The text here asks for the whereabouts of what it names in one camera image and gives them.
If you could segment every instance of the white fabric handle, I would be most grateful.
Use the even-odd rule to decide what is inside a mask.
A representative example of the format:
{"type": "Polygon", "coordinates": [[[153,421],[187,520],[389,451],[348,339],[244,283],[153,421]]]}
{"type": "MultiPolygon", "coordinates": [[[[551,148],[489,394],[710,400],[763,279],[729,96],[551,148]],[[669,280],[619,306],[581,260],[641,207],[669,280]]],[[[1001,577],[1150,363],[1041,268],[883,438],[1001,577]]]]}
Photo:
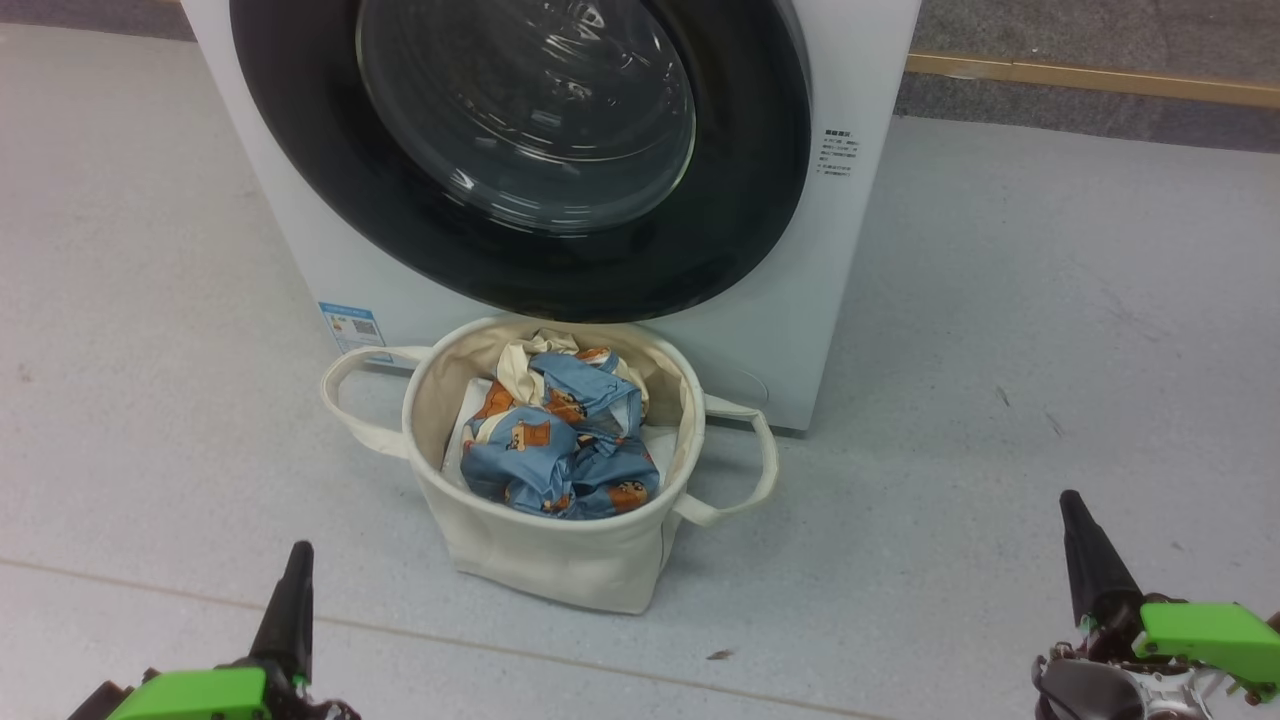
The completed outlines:
{"type": "Polygon", "coordinates": [[[344,425],[347,425],[347,429],[351,430],[351,434],[356,436],[356,439],[358,439],[361,445],[370,450],[376,450],[383,455],[392,455],[402,460],[408,460],[408,447],[406,445],[403,432],[375,425],[367,420],[361,420],[342,407],[338,407],[338,387],[342,386],[342,380],[344,380],[352,370],[362,368],[365,365],[365,359],[372,355],[394,355],[396,357],[421,363],[431,356],[431,348],[376,346],[357,347],[335,360],[333,365],[329,365],[329,370],[325,372],[324,379],[320,380],[320,397],[324,398],[325,407],[337,415],[344,425]]]}
{"type": "Polygon", "coordinates": [[[768,500],[778,487],[778,443],[773,439],[773,430],[769,429],[769,424],[764,420],[764,413],[708,395],[707,414],[733,420],[749,420],[760,439],[763,470],[760,471],[760,482],[755,484],[751,497],[730,507],[712,507],[696,497],[682,495],[672,510],[690,523],[704,528],[709,528],[730,515],[755,507],[768,500]]]}

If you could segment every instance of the washing machine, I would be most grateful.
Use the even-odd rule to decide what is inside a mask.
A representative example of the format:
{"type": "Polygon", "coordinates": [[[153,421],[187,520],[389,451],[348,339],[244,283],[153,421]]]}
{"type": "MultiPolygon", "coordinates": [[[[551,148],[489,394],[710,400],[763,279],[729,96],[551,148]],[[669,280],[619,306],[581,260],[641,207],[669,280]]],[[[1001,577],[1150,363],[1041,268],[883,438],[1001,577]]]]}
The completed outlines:
{"type": "Polygon", "coordinates": [[[808,427],[918,0],[183,5],[338,350],[639,322],[808,427]]]}

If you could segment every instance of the white cloth inside basket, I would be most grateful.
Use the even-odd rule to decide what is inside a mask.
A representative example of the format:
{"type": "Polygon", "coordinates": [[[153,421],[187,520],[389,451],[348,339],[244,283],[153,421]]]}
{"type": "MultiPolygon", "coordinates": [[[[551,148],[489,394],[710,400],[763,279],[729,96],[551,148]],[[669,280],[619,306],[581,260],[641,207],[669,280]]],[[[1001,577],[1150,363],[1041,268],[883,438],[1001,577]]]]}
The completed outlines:
{"type": "MultiPolygon", "coordinates": [[[[449,436],[449,445],[444,451],[444,464],[440,474],[449,484],[467,488],[467,480],[462,477],[462,425],[466,424],[484,405],[484,398],[493,387],[493,380],[486,378],[471,378],[467,383],[466,393],[462,396],[462,407],[458,418],[453,421],[453,433],[449,436]]],[[[667,486],[667,470],[671,468],[676,455],[676,439],[680,428],[673,425],[641,425],[640,439],[644,441],[653,464],[658,468],[659,487],[667,486]]]]}

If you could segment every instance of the white fabric basket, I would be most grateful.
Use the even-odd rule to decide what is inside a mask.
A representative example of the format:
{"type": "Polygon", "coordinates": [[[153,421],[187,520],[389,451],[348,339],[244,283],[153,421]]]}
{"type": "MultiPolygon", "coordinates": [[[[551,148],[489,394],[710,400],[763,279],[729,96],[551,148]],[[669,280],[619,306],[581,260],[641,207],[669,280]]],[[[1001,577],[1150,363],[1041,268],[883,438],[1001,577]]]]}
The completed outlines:
{"type": "Polygon", "coordinates": [[[448,543],[453,565],[512,588],[595,610],[644,612],[671,556],[681,519],[714,525],[764,502],[777,486],[778,454],[759,410],[704,396],[698,375],[671,343],[635,325],[573,325],[499,316],[476,320],[434,347],[361,347],[338,359],[321,386],[325,405],[365,446],[404,457],[413,468],[448,543]],[[662,492],[643,507],[600,520],[559,520],[518,512],[476,497],[442,465],[467,383],[492,377],[502,348],[540,328],[572,333],[584,347],[608,346],[649,387],[646,423],[677,429],[676,452],[662,492]],[[402,429],[383,428],[338,406],[338,387],[372,355],[390,354],[417,368],[410,378],[402,429]],[[712,507],[687,493],[705,436],[705,416],[748,420],[759,436],[763,473],[751,496],[712,507]]]}

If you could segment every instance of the clothes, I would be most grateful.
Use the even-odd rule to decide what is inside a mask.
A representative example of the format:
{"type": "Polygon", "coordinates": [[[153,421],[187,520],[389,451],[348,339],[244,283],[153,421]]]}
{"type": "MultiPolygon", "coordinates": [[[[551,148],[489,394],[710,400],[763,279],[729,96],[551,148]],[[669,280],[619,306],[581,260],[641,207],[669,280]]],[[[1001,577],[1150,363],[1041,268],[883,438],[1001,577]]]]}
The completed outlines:
{"type": "Polygon", "coordinates": [[[463,427],[462,477],[480,497],[570,520],[609,518],[658,495],[643,382],[608,348],[539,332],[508,345],[463,427]]]}

